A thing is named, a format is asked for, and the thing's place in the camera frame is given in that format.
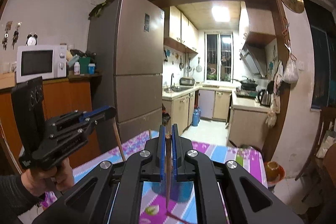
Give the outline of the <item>person left hand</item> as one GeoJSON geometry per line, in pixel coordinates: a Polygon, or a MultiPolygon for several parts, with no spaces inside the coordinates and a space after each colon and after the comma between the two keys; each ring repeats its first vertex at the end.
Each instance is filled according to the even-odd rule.
{"type": "Polygon", "coordinates": [[[23,186],[35,197],[43,195],[45,192],[55,189],[64,192],[74,186],[73,170],[70,160],[65,158],[59,167],[49,170],[40,168],[27,169],[21,174],[23,186]]]}

